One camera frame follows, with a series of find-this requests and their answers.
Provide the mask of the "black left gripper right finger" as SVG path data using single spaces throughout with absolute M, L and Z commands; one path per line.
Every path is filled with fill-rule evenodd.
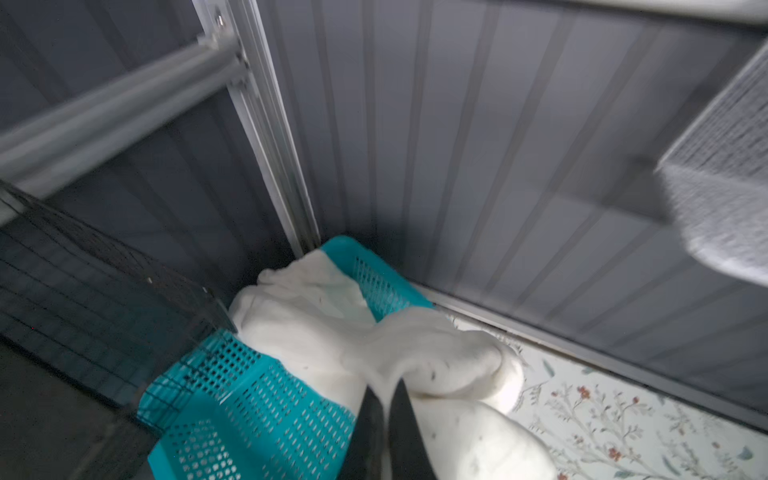
M 398 382 L 390 403 L 388 445 L 393 479 L 437 479 L 403 380 Z

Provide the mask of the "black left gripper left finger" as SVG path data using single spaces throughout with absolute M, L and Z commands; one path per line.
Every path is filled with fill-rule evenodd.
M 338 480 L 379 480 L 384 440 L 383 407 L 375 393 L 367 388 Z

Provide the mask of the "white t shirt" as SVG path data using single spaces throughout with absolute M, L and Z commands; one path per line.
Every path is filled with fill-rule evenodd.
M 524 384 L 510 347 L 427 307 L 376 319 L 359 284 L 321 250 L 262 271 L 229 316 L 244 344 L 352 412 L 371 391 L 391 413 L 403 384 L 441 479 L 557 475 L 546 445 L 510 418 Z

